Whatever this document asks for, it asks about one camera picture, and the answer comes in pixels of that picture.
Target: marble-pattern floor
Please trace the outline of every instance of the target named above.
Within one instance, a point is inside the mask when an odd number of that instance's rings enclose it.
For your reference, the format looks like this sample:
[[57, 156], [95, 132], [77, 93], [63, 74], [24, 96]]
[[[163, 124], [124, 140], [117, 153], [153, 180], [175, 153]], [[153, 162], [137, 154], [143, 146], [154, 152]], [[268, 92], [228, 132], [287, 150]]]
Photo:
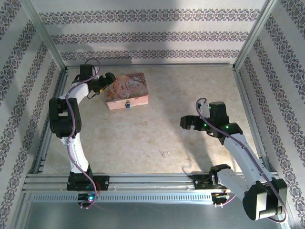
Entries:
[[[106, 72], [143, 72], [149, 103], [110, 111], [103, 94], [83, 99], [79, 106], [81, 142], [94, 173], [181, 173], [182, 168], [186, 172], [208, 172], [217, 164], [228, 164], [240, 171], [218, 139], [180, 127], [182, 116], [197, 115], [195, 102], [200, 97], [206, 97], [208, 102], [224, 101], [230, 122], [239, 124], [255, 151], [230, 66], [108, 67], [102, 70], [103, 74]], [[65, 91], [77, 74], [79, 69], [69, 70]], [[69, 171], [67, 150], [53, 134], [43, 173]]]

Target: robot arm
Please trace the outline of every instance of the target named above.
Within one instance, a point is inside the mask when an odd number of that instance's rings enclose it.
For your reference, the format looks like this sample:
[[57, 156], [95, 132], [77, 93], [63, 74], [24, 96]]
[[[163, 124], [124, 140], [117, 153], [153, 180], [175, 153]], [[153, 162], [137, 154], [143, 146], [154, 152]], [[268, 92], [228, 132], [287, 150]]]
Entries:
[[208, 135], [218, 138], [235, 158], [245, 176], [243, 180], [228, 165], [218, 165], [211, 167], [209, 183], [230, 189], [243, 202], [245, 212], [252, 220], [282, 214], [285, 207], [266, 179], [275, 188], [283, 203], [287, 195], [286, 183], [283, 179], [275, 179], [258, 160], [238, 124], [229, 123], [225, 104], [223, 102], [208, 104], [205, 101], [198, 104], [197, 111], [205, 117], [204, 120], [199, 116], [188, 115], [181, 118], [180, 126], [189, 130], [193, 125], [194, 130], [206, 131]]
[[[69, 93], [68, 99], [73, 109], [75, 118], [75, 133], [70, 139], [69, 150], [76, 164], [92, 177], [93, 175], [89, 162], [87, 161], [81, 146], [81, 116], [78, 105], [84, 97], [88, 96], [91, 91], [94, 91], [95, 95], [102, 92], [108, 85], [115, 81], [115, 76], [112, 73], [106, 73], [106, 77], [97, 76], [87, 83], [79, 84], [79, 82], [91, 78], [93, 76], [93, 70], [95, 71], [93, 65], [88, 64], [81, 65], [80, 70], [80, 74], [76, 76], [71, 85], [71, 88], [74, 86], [76, 87]], [[59, 98], [53, 98], [49, 101], [51, 131], [55, 133], [58, 138], [60, 138], [65, 147], [67, 147], [68, 136], [72, 132], [72, 116], [65, 101], [66, 94], [67, 93]], [[82, 175], [82, 172], [71, 160], [70, 165], [70, 177], [72, 182], [77, 180], [77, 177], [79, 177], [79, 180], [84, 179], [84, 181], [87, 181], [87, 179]]]

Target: black bracket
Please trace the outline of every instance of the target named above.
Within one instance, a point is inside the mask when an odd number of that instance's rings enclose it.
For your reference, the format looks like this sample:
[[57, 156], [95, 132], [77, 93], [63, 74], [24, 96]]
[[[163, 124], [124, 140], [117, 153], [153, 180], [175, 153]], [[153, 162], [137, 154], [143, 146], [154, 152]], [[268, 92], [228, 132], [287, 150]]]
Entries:
[[[109, 187], [109, 176], [93, 176], [93, 181], [95, 184], [99, 184], [101, 186], [101, 191], [107, 191]], [[73, 184], [67, 184], [68, 191], [94, 191], [93, 185], [88, 182]]]
[[[86, 174], [91, 177], [96, 186], [100, 185], [101, 191], [107, 191], [109, 187], [109, 176], [93, 175], [90, 165]], [[94, 191], [93, 184], [87, 179], [83, 173], [70, 172], [67, 184], [68, 191]]]

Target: purple cable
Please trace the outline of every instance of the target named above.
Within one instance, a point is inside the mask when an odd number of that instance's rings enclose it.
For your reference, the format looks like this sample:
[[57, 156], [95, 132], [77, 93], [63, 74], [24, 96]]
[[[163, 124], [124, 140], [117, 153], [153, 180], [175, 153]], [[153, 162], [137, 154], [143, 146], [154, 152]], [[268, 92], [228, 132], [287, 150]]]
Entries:
[[93, 188], [94, 188], [94, 199], [93, 199], [93, 201], [91, 202], [89, 202], [89, 201], [83, 201], [82, 203], [81, 203], [81, 208], [82, 208], [82, 206], [83, 206], [83, 204], [84, 203], [90, 203], [90, 205], [89, 206], [87, 206], [86, 207], [86, 209], [89, 209], [93, 204], [94, 204], [94, 202], [95, 202], [95, 199], [96, 199], [96, 196], [97, 196], [97, 190], [96, 190], [96, 185], [95, 185], [95, 183], [94, 183], [94, 181], [91, 179], [91, 177], [90, 176], [88, 176], [88, 174], [86, 174], [86, 172], [75, 162], [75, 160], [73, 159], [73, 157], [72, 157], [72, 155], [71, 155], [71, 151], [70, 151], [70, 138], [74, 135], [74, 132], [75, 132], [75, 116], [74, 116], [74, 112], [73, 112], [73, 109], [72, 109], [72, 107], [71, 107], [71, 104], [69, 103], [69, 94], [71, 93], [71, 91], [73, 91], [73, 89], [74, 88], [76, 88], [77, 86], [79, 86], [79, 85], [81, 85], [81, 84], [83, 84], [83, 83], [86, 83], [86, 82], [88, 82], [88, 81], [90, 81], [90, 80], [92, 80], [92, 79], [94, 79], [99, 73], [100, 73], [100, 70], [101, 70], [101, 63], [99, 62], [99, 60], [97, 60], [97, 59], [95, 59], [95, 58], [91, 58], [91, 59], [88, 59], [86, 62], [85, 62], [85, 64], [88, 62], [88, 61], [90, 61], [90, 60], [95, 60], [95, 61], [97, 61], [98, 63], [99, 63], [99, 70], [97, 71], [97, 73], [94, 75], [94, 76], [92, 76], [91, 78], [89, 78], [89, 79], [87, 79], [87, 80], [84, 80], [84, 81], [82, 81], [82, 82], [79, 82], [78, 84], [76, 84], [75, 86], [73, 86], [73, 87], [71, 87], [69, 90], [68, 90], [68, 92], [66, 93], [66, 96], [65, 96], [65, 100], [66, 100], [66, 103], [67, 103], [67, 105], [68, 105], [68, 108], [69, 108], [69, 110], [70, 110], [70, 113], [71, 113], [71, 117], [72, 117], [72, 131], [71, 131], [71, 134], [68, 136], [68, 138], [67, 138], [67, 149], [68, 149], [68, 155], [69, 155], [69, 158], [70, 158], [70, 160], [72, 161], [72, 163], [87, 177], [87, 179], [92, 183], [92, 185], [93, 185]]
[[[223, 134], [224, 136], [228, 137], [228, 138], [231, 138], [233, 139], [237, 144], [239, 144], [241, 146], [242, 149], [244, 149], [247, 154], [249, 155], [250, 159], [252, 160], [252, 162], [254, 163], [254, 165], [256, 166], [256, 168], [258, 169], [258, 171], [261, 173], [262, 177], [266, 180], [267, 184], [270, 186], [270, 188], [272, 189], [272, 191], [274, 192], [275, 196], [277, 197], [278, 201], [280, 202], [280, 204], [282, 205], [283, 207], [283, 210], [284, 210], [284, 213], [285, 213], [285, 217], [283, 220], [277, 220], [277, 219], [273, 219], [271, 217], [268, 217], [269, 220], [271, 220], [272, 222], [275, 222], [275, 223], [286, 223], [287, 220], [288, 220], [288, 211], [287, 211], [287, 208], [282, 200], [282, 198], [280, 197], [280, 195], [278, 194], [278, 192], [276, 191], [275, 187], [273, 186], [273, 184], [270, 182], [270, 180], [268, 179], [268, 177], [266, 176], [266, 174], [263, 172], [263, 170], [261, 169], [261, 167], [259, 166], [259, 164], [256, 162], [256, 160], [254, 159], [253, 155], [251, 154], [251, 152], [249, 151], [249, 149], [242, 143], [240, 142], [239, 140], [237, 140], [236, 138], [232, 137], [231, 135], [227, 134], [226, 132], [218, 129], [216, 126], [213, 126], [212, 124], [210, 124], [206, 119], [205, 117], [203, 117], [203, 115], [200, 113], [200, 110], [199, 110], [199, 107], [198, 107], [198, 104], [201, 100], [204, 100], [203, 103], [206, 103], [207, 99], [206, 98], [200, 98], [197, 100], [196, 102], [196, 111], [198, 113], [198, 115], [200, 116], [200, 118], [209, 126], [211, 127], [212, 129], [216, 130], [217, 132]], [[234, 199], [231, 198], [229, 201], [225, 202], [223, 205], [231, 202], [232, 200]]]

